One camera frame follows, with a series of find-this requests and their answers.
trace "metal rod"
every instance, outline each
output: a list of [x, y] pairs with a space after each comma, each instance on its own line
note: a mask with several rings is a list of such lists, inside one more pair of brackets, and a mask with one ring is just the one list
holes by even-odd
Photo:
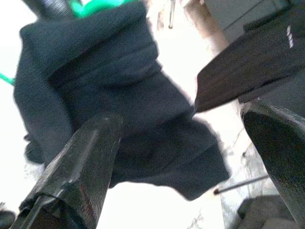
[[223, 189], [218, 189], [217, 188], [217, 189], [214, 190], [214, 195], [218, 195], [220, 193], [227, 192], [227, 191], [230, 191], [232, 189], [235, 189], [235, 188], [238, 188], [238, 187], [242, 187], [242, 186], [245, 186], [245, 185], [249, 185], [251, 183], [254, 183], [254, 182], [257, 182], [257, 181], [260, 181], [260, 180], [264, 180], [264, 179], [267, 179], [267, 178], [269, 178], [269, 175], [258, 177], [258, 178], [252, 179], [252, 180], [246, 180], [246, 181], [237, 183], [236, 185], [233, 185], [231, 187], [225, 187]]
[[54, 197], [39, 196], [19, 229], [31, 229], [36, 217], [40, 213], [43, 206], [47, 203], [53, 202], [54, 200]]
[[170, 29], [173, 28], [173, 15], [175, 13], [175, 4], [176, 0], [171, 0], [170, 25], [168, 26]]

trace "green plastic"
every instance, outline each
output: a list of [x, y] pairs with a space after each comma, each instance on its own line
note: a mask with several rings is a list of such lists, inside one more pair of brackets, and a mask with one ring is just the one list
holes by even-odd
[[8, 82], [10, 85], [14, 86], [15, 85], [15, 79], [8, 78], [5, 75], [0, 73], [0, 79], [3, 79], [5, 82]]
[[134, 0], [92, 0], [83, 6], [78, 0], [71, 0], [70, 7], [76, 17], [85, 18], [101, 10], [115, 8], [130, 1]]

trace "black metal jaw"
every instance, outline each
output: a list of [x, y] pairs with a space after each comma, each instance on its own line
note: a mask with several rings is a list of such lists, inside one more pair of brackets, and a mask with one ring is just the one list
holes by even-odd
[[305, 118], [254, 100], [244, 105], [242, 119], [284, 203], [305, 228]]
[[23, 0], [43, 20], [61, 20], [74, 15], [67, 0]]
[[122, 118], [87, 121], [47, 166], [11, 229], [95, 229], [122, 135]]

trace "dark cloth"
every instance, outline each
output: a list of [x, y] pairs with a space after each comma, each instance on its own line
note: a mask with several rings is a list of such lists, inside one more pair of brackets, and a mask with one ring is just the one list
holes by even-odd
[[24, 27], [15, 100], [46, 165], [85, 121], [114, 112], [124, 134], [110, 186], [168, 185], [195, 199], [228, 174], [215, 137], [160, 72], [145, 16], [133, 2]]
[[304, 21], [305, 5], [300, 4], [269, 20], [264, 18], [259, 26], [247, 28], [248, 32], [198, 74], [198, 111], [252, 92], [258, 97], [279, 86], [277, 81], [291, 78], [305, 68]]

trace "dark blue cloth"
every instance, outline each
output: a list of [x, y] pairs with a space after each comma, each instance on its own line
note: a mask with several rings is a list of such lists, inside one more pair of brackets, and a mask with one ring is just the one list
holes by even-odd
[[172, 186], [194, 199], [228, 178], [215, 137], [160, 72], [141, 2], [20, 34], [15, 100], [45, 164], [100, 112], [124, 119], [111, 181]]

